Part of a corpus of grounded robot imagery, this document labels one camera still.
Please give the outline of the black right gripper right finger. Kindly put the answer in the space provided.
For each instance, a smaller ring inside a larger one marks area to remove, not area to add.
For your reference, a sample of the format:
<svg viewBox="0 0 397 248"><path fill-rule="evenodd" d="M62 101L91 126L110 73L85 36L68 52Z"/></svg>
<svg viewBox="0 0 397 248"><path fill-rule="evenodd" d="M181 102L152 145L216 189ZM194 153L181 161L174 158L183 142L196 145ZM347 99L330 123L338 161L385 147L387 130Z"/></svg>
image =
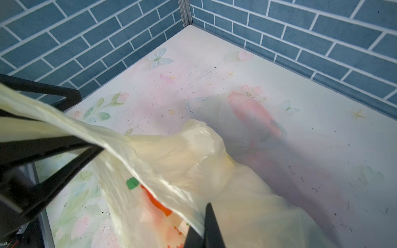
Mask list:
<svg viewBox="0 0 397 248"><path fill-rule="evenodd" d="M203 247L226 248L211 203L206 206Z"/></svg>

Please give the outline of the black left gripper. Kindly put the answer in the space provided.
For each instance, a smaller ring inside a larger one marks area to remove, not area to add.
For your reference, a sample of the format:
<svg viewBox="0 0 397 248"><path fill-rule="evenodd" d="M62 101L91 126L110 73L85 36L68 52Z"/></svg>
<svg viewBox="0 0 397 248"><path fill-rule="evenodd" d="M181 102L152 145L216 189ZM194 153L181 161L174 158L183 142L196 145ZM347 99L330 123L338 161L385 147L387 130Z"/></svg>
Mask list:
<svg viewBox="0 0 397 248"><path fill-rule="evenodd" d="M82 153L42 183L32 182L20 169L75 150L82 150ZM36 219L103 150L75 136L1 142L1 238L16 233L24 224Z"/></svg>

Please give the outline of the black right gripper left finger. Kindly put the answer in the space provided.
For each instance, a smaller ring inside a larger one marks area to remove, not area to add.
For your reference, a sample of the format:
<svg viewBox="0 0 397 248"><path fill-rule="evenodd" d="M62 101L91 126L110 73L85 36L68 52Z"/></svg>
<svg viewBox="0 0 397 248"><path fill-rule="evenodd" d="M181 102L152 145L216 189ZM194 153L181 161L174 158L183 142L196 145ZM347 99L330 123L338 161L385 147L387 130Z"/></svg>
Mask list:
<svg viewBox="0 0 397 248"><path fill-rule="evenodd" d="M204 239L190 226L183 248L205 248Z"/></svg>

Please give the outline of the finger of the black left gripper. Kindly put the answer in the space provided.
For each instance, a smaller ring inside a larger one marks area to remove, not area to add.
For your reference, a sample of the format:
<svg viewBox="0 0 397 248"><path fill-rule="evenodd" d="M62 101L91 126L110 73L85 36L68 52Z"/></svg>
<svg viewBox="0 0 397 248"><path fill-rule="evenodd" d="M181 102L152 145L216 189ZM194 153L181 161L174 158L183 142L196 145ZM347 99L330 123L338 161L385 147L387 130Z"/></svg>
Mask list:
<svg viewBox="0 0 397 248"><path fill-rule="evenodd" d="M77 89L34 82L5 74L1 74L1 83L15 91L63 97L64 99L50 104L61 112L82 101L82 96Z"/></svg>

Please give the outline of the yellow printed plastic bag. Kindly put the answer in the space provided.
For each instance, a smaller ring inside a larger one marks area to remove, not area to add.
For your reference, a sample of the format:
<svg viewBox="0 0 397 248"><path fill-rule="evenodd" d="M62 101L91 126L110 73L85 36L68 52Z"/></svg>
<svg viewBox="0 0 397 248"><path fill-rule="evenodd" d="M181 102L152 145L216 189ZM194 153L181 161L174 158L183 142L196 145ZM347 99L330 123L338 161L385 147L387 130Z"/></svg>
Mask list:
<svg viewBox="0 0 397 248"><path fill-rule="evenodd" d="M331 248L301 208L234 161L207 124L189 120L170 136L122 135L69 118L1 86L1 142L75 136L104 150L89 164L123 248L183 247L191 226L204 238L211 203L226 248ZM42 183L82 150L21 167Z"/></svg>

